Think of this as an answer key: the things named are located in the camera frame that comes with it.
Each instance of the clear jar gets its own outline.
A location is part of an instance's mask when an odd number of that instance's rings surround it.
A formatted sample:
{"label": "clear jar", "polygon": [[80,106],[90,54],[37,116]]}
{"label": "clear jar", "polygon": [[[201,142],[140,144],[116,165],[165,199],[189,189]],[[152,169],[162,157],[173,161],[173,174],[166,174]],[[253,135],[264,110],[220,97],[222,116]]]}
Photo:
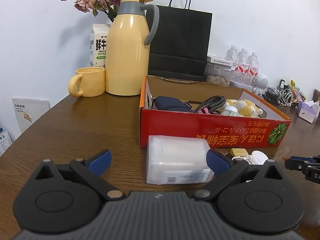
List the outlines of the clear jar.
{"label": "clear jar", "polygon": [[227,87],[230,85],[230,79],[232,76],[231,69],[224,68],[223,65],[207,62],[206,68],[208,69],[205,81],[207,83],[213,83],[220,86]]}

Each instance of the cardboard box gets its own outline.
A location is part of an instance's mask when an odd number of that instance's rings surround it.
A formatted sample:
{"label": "cardboard box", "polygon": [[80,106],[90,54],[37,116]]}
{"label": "cardboard box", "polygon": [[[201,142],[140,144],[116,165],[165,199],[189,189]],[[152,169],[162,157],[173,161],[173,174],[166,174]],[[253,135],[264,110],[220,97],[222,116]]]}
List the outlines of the cardboard box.
{"label": "cardboard box", "polygon": [[[199,104],[214,95],[248,99],[263,110],[263,118],[161,111],[152,108],[157,96]],[[204,138],[211,148],[268,147],[281,143],[291,119],[248,90],[203,82],[146,76],[140,96],[139,145],[146,148],[149,135]]]}

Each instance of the yellow thermos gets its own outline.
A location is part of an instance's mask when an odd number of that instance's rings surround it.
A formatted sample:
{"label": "yellow thermos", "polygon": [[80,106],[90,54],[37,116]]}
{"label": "yellow thermos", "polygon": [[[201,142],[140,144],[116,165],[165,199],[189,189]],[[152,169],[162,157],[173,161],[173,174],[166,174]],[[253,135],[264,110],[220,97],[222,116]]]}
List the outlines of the yellow thermos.
{"label": "yellow thermos", "polygon": [[[118,14],[108,33],[106,51],[106,92],[133,96],[141,93],[148,74],[150,43],[159,23],[159,8],[145,4],[152,0],[121,0]],[[144,10],[152,9],[151,31]]]}

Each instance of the small wooden block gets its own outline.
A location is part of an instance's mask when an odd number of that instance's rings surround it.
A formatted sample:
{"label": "small wooden block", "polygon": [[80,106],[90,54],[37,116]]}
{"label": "small wooden block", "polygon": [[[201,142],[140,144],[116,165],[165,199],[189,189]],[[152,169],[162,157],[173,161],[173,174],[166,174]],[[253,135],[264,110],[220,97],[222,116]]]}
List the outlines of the small wooden block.
{"label": "small wooden block", "polygon": [[247,152],[246,149],[232,148],[232,149],[230,150],[230,154],[233,155],[234,157],[235,157],[235,156],[244,157],[244,156],[248,155],[248,152]]}

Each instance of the mug handle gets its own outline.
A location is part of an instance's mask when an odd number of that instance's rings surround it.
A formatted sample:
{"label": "mug handle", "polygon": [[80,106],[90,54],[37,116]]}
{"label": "mug handle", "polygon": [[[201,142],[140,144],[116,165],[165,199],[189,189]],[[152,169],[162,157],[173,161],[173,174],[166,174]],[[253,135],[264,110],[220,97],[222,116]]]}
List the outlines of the mug handle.
{"label": "mug handle", "polygon": [[76,85],[79,80],[80,81],[82,80],[82,74],[78,74],[78,75],[73,76],[70,79],[70,82],[68,85],[69,94],[75,98],[81,97],[83,95],[83,91],[76,90]]}

